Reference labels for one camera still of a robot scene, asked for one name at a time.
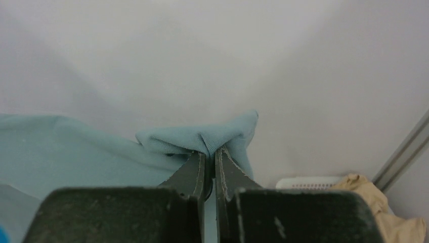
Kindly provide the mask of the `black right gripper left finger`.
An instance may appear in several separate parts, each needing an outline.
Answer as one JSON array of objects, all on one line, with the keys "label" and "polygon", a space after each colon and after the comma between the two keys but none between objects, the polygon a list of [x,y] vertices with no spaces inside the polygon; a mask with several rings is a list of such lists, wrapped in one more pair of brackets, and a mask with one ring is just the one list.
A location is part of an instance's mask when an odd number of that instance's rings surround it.
[{"label": "black right gripper left finger", "polygon": [[193,152],[158,186],[53,191],[24,242],[203,242],[204,201],[205,156]]}]

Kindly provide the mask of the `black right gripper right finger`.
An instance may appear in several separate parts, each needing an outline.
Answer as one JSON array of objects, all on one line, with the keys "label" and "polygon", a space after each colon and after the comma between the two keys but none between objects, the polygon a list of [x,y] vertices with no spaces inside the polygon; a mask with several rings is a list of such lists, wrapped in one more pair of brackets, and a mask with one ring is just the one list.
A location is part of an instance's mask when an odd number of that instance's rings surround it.
[{"label": "black right gripper right finger", "polygon": [[224,147],[214,163],[219,242],[383,242],[354,192],[264,188]]}]

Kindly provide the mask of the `grey-blue t-shirt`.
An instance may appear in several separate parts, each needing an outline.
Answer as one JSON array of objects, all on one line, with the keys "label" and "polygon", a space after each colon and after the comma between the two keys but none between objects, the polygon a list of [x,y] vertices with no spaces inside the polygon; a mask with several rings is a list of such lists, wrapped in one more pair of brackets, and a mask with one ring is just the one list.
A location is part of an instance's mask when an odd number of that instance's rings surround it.
[{"label": "grey-blue t-shirt", "polygon": [[136,140],[53,115],[1,115],[1,226],[21,242],[41,201],[61,187],[155,186],[192,151],[213,161],[226,146],[249,176],[246,149],[259,115],[248,111],[219,125],[141,130]]}]

